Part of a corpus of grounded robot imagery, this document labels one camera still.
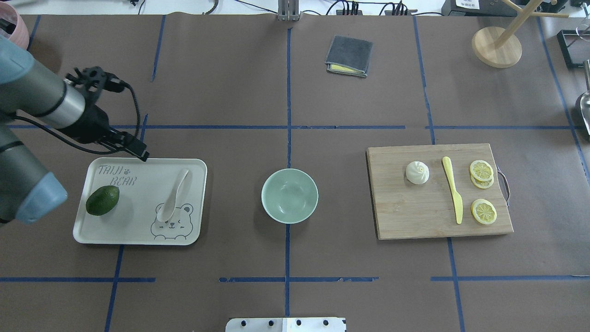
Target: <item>yellow knife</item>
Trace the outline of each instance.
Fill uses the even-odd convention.
[[[451,158],[443,157],[442,166],[444,167],[444,172],[447,175],[448,186],[451,187],[453,205],[455,206],[455,218],[457,219],[457,224],[461,224],[463,221],[463,198],[461,198],[461,195],[459,195],[457,188],[455,187],[455,176],[453,175],[453,164],[451,163]]]

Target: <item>pink container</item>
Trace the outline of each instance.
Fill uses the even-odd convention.
[[[5,33],[2,30],[0,30],[0,34],[8,38],[9,41],[12,41],[19,47],[26,50],[29,46],[29,30],[27,29],[27,26],[25,25],[25,22],[23,22],[21,16],[18,15],[17,11],[6,2],[0,2],[0,18],[17,25],[16,29],[11,35]]]

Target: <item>knife handle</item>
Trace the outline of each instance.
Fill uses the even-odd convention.
[[[451,163],[451,158],[446,156],[443,157],[442,166],[444,167],[444,172],[447,175],[447,180],[451,187],[451,191],[457,191],[457,188],[455,187],[455,175],[453,174],[453,163]]]

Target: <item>green bowl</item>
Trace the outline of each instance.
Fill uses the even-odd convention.
[[[276,171],[262,187],[262,205],[268,215],[284,224],[306,220],[317,206],[317,186],[305,172],[295,168]]]

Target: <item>round wooden base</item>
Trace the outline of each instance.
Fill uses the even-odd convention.
[[[504,28],[487,27],[477,31],[471,40],[471,46],[477,58],[488,66],[495,68],[508,68],[514,66],[522,56],[522,46],[515,35],[500,47],[494,45],[504,32]]]

